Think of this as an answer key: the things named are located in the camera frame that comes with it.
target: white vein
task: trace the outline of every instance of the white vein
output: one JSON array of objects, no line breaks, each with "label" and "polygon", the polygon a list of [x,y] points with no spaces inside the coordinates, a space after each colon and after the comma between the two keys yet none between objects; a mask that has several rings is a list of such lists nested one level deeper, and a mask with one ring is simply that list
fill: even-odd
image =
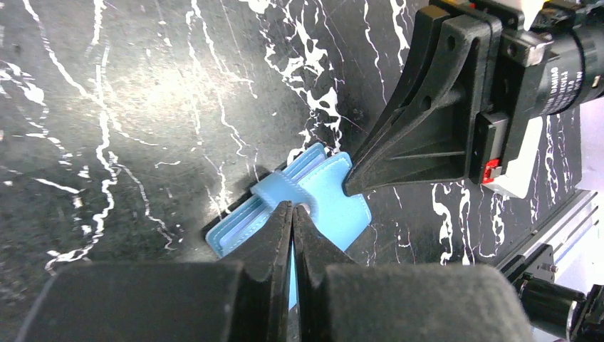
[{"label": "white vein", "polygon": [[159,232],[167,240],[167,243],[166,243],[166,245],[164,245],[164,248],[168,249],[170,251],[175,250],[174,248],[170,247],[170,245],[172,244],[174,235],[168,230],[164,221],[151,215],[151,204],[149,203],[149,198],[147,197],[145,187],[142,185],[141,181],[138,180],[138,178],[136,178],[136,176],[134,176],[132,171],[130,171],[130,169],[127,168],[126,166],[124,166],[122,164],[118,164],[118,163],[115,163],[115,165],[118,166],[120,169],[124,170],[130,177],[130,179],[133,180],[138,185],[140,197],[142,198],[142,201],[145,204],[145,216],[148,219],[150,219],[151,221],[156,222],[158,224],[157,232]]},{"label": "white vein", "polygon": [[443,216],[442,225],[440,226],[439,231],[439,242],[445,247],[444,252],[442,252],[440,256],[440,264],[445,265],[453,256],[453,224],[449,208],[437,201],[436,193],[439,187],[442,187],[444,194],[448,195],[451,192],[451,185],[441,183],[432,185],[432,208],[437,215]]},{"label": "white vein", "polygon": [[178,165],[180,164],[180,160],[176,161],[176,162],[159,162],[157,164],[155,164],[155,168],[159,169],[160,165]]},{"label": "white vein", "polygon": [[[461,188],[462,198],[459,201],[459,228],[462,231],[462,241],[464,243],[464,256],[462,257],[463,265],[470,265],[474,263],[474,251],[472,249],[472,238],[470,236],[470,227],[468,216],[470,213],[470,190],[465,185],[465,180],[456,183]],[[468,256],[468,250],[472,256],[470,261]]]},{"label": "white vein", "polygon": [[539,216],[539,193],[538,193],[538,177],[539,177],[539,166],[541,165],[541,151],[537,150],[536,156],[536,170],[533,173],[533,196],[529,200],[531,205],[531,223],[535,223]]},{"label": "white vein", "polygon": [[[98,102],[102,104],[101,108],[104,108],[104,90],[103,90],[103,74],[106,67],[107,58],[103,58],[101,65],[96,66],[96,92],[98,94]],[[109,186],[116,185],[118,183],[118,175],[115,173],[112,166],[118,161],[118,156],[113,152],[108,151],[109,160],[105,158],[105,150],[110,145],[110,133],[109,133],[109,115],[106,110],[102,109],[98,116],[99,126],[101,130],[101,144],[95,149],[95,154],[98,161],[101,163],[103,168],[109,172],[109,178],[101,182],[100,191],[105,195],[107,201],[107,207],[103,208],[101,212],[93,215],[93,221],[96,223],[94,235],[90,238],[88,244],[82,248],[74,249],[67,253],[59,253],[54,250],[47,252],[48,255],[53,258],[46,263],[44,267],[50,274],[55,274],[53,265],[57,262],[72,262],[80,260],[88,254],[88,252],[100,241],[100,238],[105,234],[105,219],[109,215],[109,212],[115,207],[115,200],[113,194],[109,191]]]},{"label": "white vein", "polygon": [[[333,42],[335,45],[334,35],[331,33],[331,30],[329,29],[329,27],[326,23],[327,18],[325,15],[323,3],[320,0],[315,1],[315,3],[317,4],[317,6],[321,7],[321,9],[322,9],[322,12],[324,15],[323,24],[327,28],[328,33],[330,34],[331,38],[333,39]],[[263,14],[264,9],[266,9],[266,7],[264,7],[264,9],[262,9],[262,11],[257,11],[251,3],[249,3],[249,4],[250,4],[250,8],[252,9],[252,11],[255,11],[258,14]],[[337,97],[336,88],[337,88],[338,82],[343,83],[343,80],[334,78],[333,79],[334,85],[331,86],[327,90],[326,93],[324,93],[323,95],[320,95],[319,98],[314,98],[312,92],[310,92],[310,90],[305,89],[305,85],[306,85],[305,81],[297,73],[299,73],[301,71],[306,71],[306,72],[314,74],[316,76],[316,78],[318,79],[319,76],[321,76],[321,74],[323,74],[323,72],[327,71],[324,67],[322,67],[320,60],[322,58],[327,59],[328,71],[333,71],[333,64],[331,63],[331,61],[329,59],[327,50],[325,50],[323,48],[319,48],[318,39],[312,38],[306,30],[306,27],[304,25],[304,19],[305,19],[304,13],[305,13],[305,7],[306,7],[306,5],[308,5],[308,3],[307,2],[304,3],[299,18],[298,17],[294,18],[294,16],[291,13],[290,5],[291,5],[291,1],[288,2],[287,4],[285,4],[284,6],[279,7],[280,10],[285,15],[285,19],[283,20],[283,23],[286,25],[290,25],[294,28],[293,35],[287,36],[287,37],[285,37],[285,39],[287,41],[292,41],[295,39],[295,37],[298,37],[301,40],[301,45],[303,46],[303,56],[298,55],[297,57],[288,57],[287,65],[283,68],[279,68],[275,63],[273,63],[273,61],[271,60],[271,57],[273,55],[276,55],[276,51],[275,51],[276,44],[272,41],[271,35],[269,35],[269,32],[268,32],[268,28],[266,28],[262,25],[263,21],[260,18],[260,16],[256,15],[258,20],[261,22],[260,34],[264,37],[264,39],[266,41],[266,44],[265,44],[266,55],[264,56],[264,60],[269,65],[270,68],[274,69],[282,76],[281,81],[284,82],[288,88],[290,88],[292,91],[294,91],[296,93],[296,95],[298,95],[298,97],[306,105],[308,105],[308,107],[310,108],[310,111],[309,111],[309,118],[307,119],[306,122],[308,122],[311,119],[314,119],[316,122],[315,126],[318,125],[319,124],[318,113],[320,111],[324,111],[325,113],[328,114],[328,116],[330,118],[332,118],[334,120],[330,123],[323,123],[323,125],[326,126],[327,128],[329,128],[333,132],[334,146],[329,147],[329,150],[332,153],[337,153],[340,151],[340,147],[341,147],[340,139],[342,138],[343,134],[340,130],[340,124],[341,124],[341,120],[343,117],[337,111],[338,97]],[[342,53],[341,53],[340,49],[337,47],[337,45],[336,45],[336,48],[338,49],[338,51],[340,53],[341,60],[343,61]],[[316,136],[314,134],[313,130],[308,129],[306,126],[299,134],[304,136],[304,141],[303,141],[301,147],[294,148],[290,151],[290,153],[288,154],[288,158],[287,158],[288,164],[293,161],[295,156],[297,156],[299,153],[304,152],[306,150],[307,144],[311,141],[311,136]]]},{"label": "white vein", "polygon": [[378,52],[378,50],[375,48],[375,45],[373,45],[373,42],[371,41],[371,37],[369,37],[369,31],[371,31],[371,27],[369,26],[369,22],[367,21],[367,13],[369,12],[369,4],[367,3],[367,0],[365,0],[365,9],[363,12],[363,21],[365,22],[365,25],[367,26],[367,28],[365,29],[365,37],[367,39],[367,42],[369,42],[369,44],[371,45],[371,48],[373,48],[373,51],[375,52],[375,59],[373,60],[373,64],[375,65],[375,68],[377,69],[377,73],[380,75],[380,82],[382,83],[382,100],[384,100],[384,104],[387,103],[386,101],[386,94],[385,94],[385,88],[384,88],[384,78],[382,77],[382,70],[380,69],[378,62],[380,61],[380,53]]},{"label": "white vein", "polygon": [[[61,75],[63,76],[63,78],[65,79],[65,81],[67,81],[67,83],[69,83],[70,86],[73,86],[74,88],[76,88],[78,90],[78,92],[80,93],[81,96],[83,96],[84,98],[87,98],[87,99],[93,101],[96,105],[99,105],[104,111],[106,111],[107,113],[109,113],[110,117],[111,117],[111,120],[112,120],[112,123],[113,123],[113,127],[118,131],[119,134],[121,134],[125,138],[134,140],[134,141],[136,141],[138,143],[141,143],[143,145],[156,146],[157,144],[149,143],[149,142],[146,142],[146,141],[144,141],[142,139],[131,137],[128,133],[122,131],[121,130],[121,125],[117,122],[115,114],[113,114],[112,110],[109,109],[98,98],[96,98],[93,95],[89,94],[86,91],[86,89],[81,84],[79,84],[75,80],[73,80],[73,78],[71,77],[71,75],[65,69],[65,66],[57,59],[54,50],[51,48],[50,41],[46,37],[46,29],[44,28],[44,25],[40,21],[40,17],[38,16],[38,14],[31,7],[31,4],[30,4],[29,0],[23,0],[23,3],[24,3],[24,6],[25,6],[25,10],[27,10],[27,12],[29,12],[29,14],[31,15],[31,17],[38,24],[38,29],[40,30],[40,37],[42,38],[42,43],[43,43],[43,46],[44,46],[44,50],[46,50],[46,53],[48,54],[48,57],[51,59],[52,63],[55,65],[55,67],[61,73]],[[104,56],[103,56],[103,62],[102,63],[107,63],[106,56],[108,54],[108,51],[109,51],[109,48],[107,46],[107,47],[105,47],[105,53],[104,53]]]},{"label": "white vein", "polygon": [[80,170],[80,172],[78,172],[78,176],[82,177],[82,178],[90,178],[90,173],[89,173],[88,165],[84,165],[82,167],[82,170]]},{"label": "white vein", "polygon": [[213,196],[212,192],[210,191],[210,189],[208,187],[206,187],[206,191],[208,193],[208,198],[210,199],[210,202],[212,202],[212,206],[213,206],[214,210],[216,210],[218,216],[220,217],[220,219],[222,219],[222,212],[226,212],[227,214],[230,213],[229,205],[231,204],[231,201],[232,201],[230,196],[233,193],[230,192],[229,190],[227,190],[227,181],[226,181],[227,178],[224,176],[224,173],[222,172],[222,167],[224,166],[224,162],[219,167],[217,167],[216,164],[214,164],[214,162],[212,162],[206,155],[204,155],[204,157],[210,163],[210,165],[212,165],[212,167],[214,167],[214,169],[216,170],[216,174],[220,178],[220,190],[218,191],[218,195]]},{"label": "white vein", "polygon": [[390,6],[392,7],[392,25],[399,40],[399,49],[397,52],[397,57],[400,70],[402,71],[404,63],[402,61],[401,53],[406,48],[409,48],[409,43],[407,42],[407,39],[405,38],[405,35],[402,32],[402,26],[399,25],[397,18],[400,17],[401,20],[405,22],[405,19],[402,17],[402,15],[405,12],[405,9],[407,8],[407,1],[403,0],[402,5],[399,5],[397,3],[397,0],[390,0]]},{"label": "white vein", "polygon": [[103,9],[106,9],[107,7],[104,4],[103,0],[94,0],[94,5],[95,5],[95,22],[94,22],[94,33],[93,33],[93,40],[90,42],[91,46],[97,45],[98,44],[98,40],[100,38],[100,29],[101,29],[101,24],[103,23]]},{"label": "white vein", "polygon": [[70,194],[76,195],[76,194],[80,193],[80,190],[74,189],[72,187],[66,187],[65,185],[60,185],[60,184],[57,184],[57,183],[52,182],[50,180],[45,180],[43,178],[32,178],[32,179],[35,180],[35,181],[37,181],[37,182],[40,182],[42,184],[50,185],[52,187],[55,187],[55,188],[57,188],[59,190],[63,190],[63,191],[69,192]]},{"label": "white vein", "polygon": [[562,116],[561,114],[556,115],[556,119],[558,119],[558,148],[560,149],[560,154],[562,154],[562,176],[564,177],[564,190],[568,192],[570,186],[572,185],[573,175],[571,174],[571,167],[568,164],[568,156],[566,155],[566,134],[564,133],[564,125],[562,124]]},{"label": "white vein", "polygon": [[556,193],[558,193],[558,174],[553,166],[553,136],[551,132],[551,115],[547,115],[546,118],[546,137],[547,137],[547,148],[544,166],[547,170],[546,184],[549,189],[550,206],[556,203]]},{"label": "white vein", "polygon": [[[195,16],[195,18],[202,20],[202,25],[205,26],[206,24],[205,24],[205,20],[202,18],[201,10],[199,9],[199,7],[197,5],[197,0],[191,0],[191,7],[193,8],[193,11],[188,11],[185,16],[185,22],[187,23],[187,25],[189,27],[189,33],[187,35],[187,43],[189,45],[189,57],[191,57],[191,59],[193,60],[193,66],[194,66],[195,70],[197,70],[200,73],[206,73],[206,71],[202,67],[201,62],[199,62],[199,60],[195,56],[195,49],[193,48],[193,45],[191,44],[191,34],[192,34],[192,30],[193,30],[192,25],[194,23],[192,20],[193,15]],[[218,61],[215,61],[215,64],[219,68],[221,68],[220,63]],[[232,133],[230,134],[230,136],[233,139],[233,141],[239,146],[239,149],[236,151],[236,154],[241,157],[247,157],[247,155],[242,154],[241,151],[243,150],[244,146],[249,146],[249,145],[241,138],[239,131],[233,125],[231,125],[227,122],[227,119],[226,119],[227,112],[224,107],[224,103],[222,101],[221,92],[218,89],[218,87],[214,84],[212,77],[208,76],[207,80],[208,80],[208,83],[210,84],[210,86],[214,89],[214,92],[216,93],[218,106],[220,107],[220,123],[222,125],[228,127],[229,129],[231,129]]]},{"label": "white vein", "polygon": [[504,212],[505,201],[508,197],[493,193],[491,196],[491,230],[495,236],[495,255],[499,247],[504,244],[506,239],[506,225],[501,217]]}]

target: black plastic bracket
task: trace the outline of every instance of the black plastic bracket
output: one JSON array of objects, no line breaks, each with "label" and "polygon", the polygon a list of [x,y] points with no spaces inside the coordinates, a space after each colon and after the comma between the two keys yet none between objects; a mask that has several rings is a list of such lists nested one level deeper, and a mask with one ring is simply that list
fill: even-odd
[{"label": "black plastic bracket", "polygon": [[489,57],[499,36],[481,19],[449,16],[436,6],[418,12],[409,62],[353,158],[344,183],[348,195],[468,176],[474,119],[486,105],[485,75],[494,67]]}]

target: black cylindrical motor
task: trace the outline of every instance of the black cylindrical motor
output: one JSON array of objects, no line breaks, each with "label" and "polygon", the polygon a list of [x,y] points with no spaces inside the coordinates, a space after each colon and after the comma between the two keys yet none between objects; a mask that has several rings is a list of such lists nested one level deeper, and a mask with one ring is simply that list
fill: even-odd
[{"label": "black cylindrical motor", "polygon": [[553,33],[533,116],[560,113],[604,95],[604,24]]},{"label": "black cylindrical motor", "polygon": [[531,325],[554,336],[569,335],[585,294],[541,279],[521,279],[514,285]]}]

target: blue tab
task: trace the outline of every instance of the blue tab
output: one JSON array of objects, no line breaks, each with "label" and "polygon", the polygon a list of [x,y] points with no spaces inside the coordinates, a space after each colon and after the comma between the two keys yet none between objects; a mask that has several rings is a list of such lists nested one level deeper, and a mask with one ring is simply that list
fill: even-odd
[{"label": "blue tab", "polygon": [[294,205],[307,204],[311,210],[313,220],[318,216],[318,206],[315,198],[279,170],[251,187],[251,193],[258,195],[271,211],[275,210],[282,201],[291,201]]},{"label": "blue tab", "polygon": [[[346,197],[343,192],[342,183],[351,167],[348,153],[326,159],[321,144],[311,146],[283,172],[276,171],[254,185],[254,195],[208,232],[208,244],[219,256],[227,255],[264,226],[280,201],[289,200],[308,204],[319,232],[346,250],[371,222],[365,198]],[[290,308],[297,302],[293,259],[292,251]]]}]

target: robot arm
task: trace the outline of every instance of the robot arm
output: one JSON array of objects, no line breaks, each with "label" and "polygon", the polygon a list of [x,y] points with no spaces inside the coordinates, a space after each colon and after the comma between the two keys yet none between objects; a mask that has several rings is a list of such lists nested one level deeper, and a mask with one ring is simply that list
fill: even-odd
[{"label": "robot arm", "polygon": [[416,14],[399,83],[353,158],[348,195],[467,177],[503,191],[531,176],[543,116],[604,95],[604,1],[549,1],[530,31],[523,11],[495,1],[430,3]]}]

